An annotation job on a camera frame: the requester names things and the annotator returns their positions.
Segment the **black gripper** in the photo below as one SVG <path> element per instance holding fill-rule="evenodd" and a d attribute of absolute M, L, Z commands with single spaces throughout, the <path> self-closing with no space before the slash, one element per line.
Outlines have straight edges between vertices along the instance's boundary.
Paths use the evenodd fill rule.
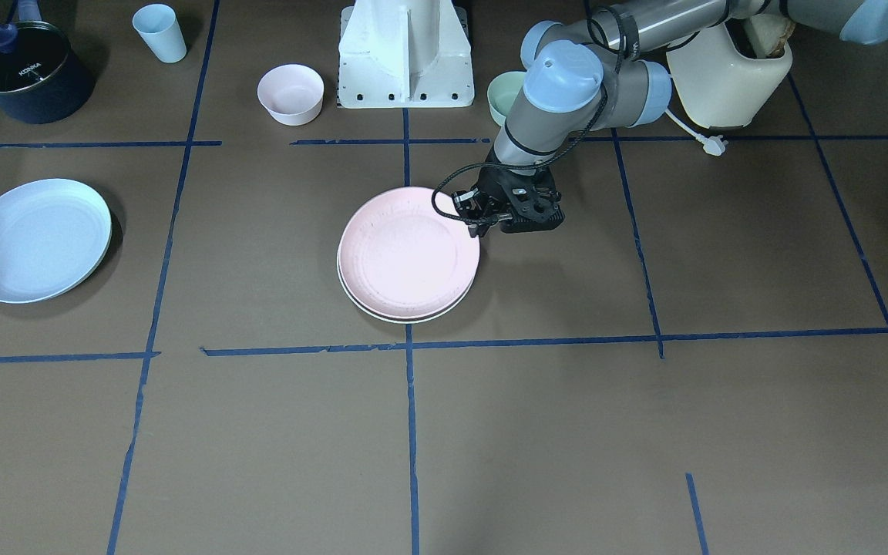
<path fill-rule="evenodd" d="M 525 175 L 494 164 L 485 165 L 479 170 L 472 190 L 458 190 L 453 194 L 453 204 L 469 235 L 483 237 L 497 224 L 525 224 L 522 211 L 525 200 L 520 197 L 525 199 L 526 194 L 513 192 L 525 187 Z"/>

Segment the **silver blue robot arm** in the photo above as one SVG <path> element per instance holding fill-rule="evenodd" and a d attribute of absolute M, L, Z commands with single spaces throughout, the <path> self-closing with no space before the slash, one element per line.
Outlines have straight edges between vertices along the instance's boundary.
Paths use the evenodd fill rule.
<path fill-rule="evenodd" d="M 521 90 L 452 218 L 473 238 L 556 228 L 549 168 L 567 137 L 655 122 L 673 97 L 705 129 L 747 126 L 792 67 L 794 25 L 876 45 L 888 1 L 627 1 L 539 22 L 521 45 Z"/>

